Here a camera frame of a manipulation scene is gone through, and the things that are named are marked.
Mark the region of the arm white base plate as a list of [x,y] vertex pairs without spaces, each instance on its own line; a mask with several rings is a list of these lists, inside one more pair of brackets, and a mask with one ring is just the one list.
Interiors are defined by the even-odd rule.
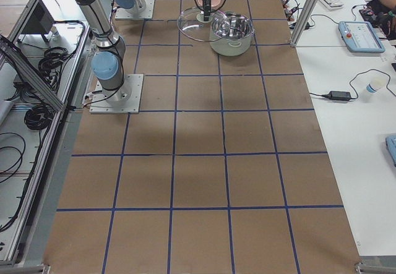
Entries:
[[132,0],[118,5],[116,20],[151,20],[155,0]]
[[140,109],[140,100],[144,74],[128,74],[124,77],[123,86],[115,93],[102,89],[97,80],[96,89],[100,93],[94,94],[90,113],[92,114],[137,114]]

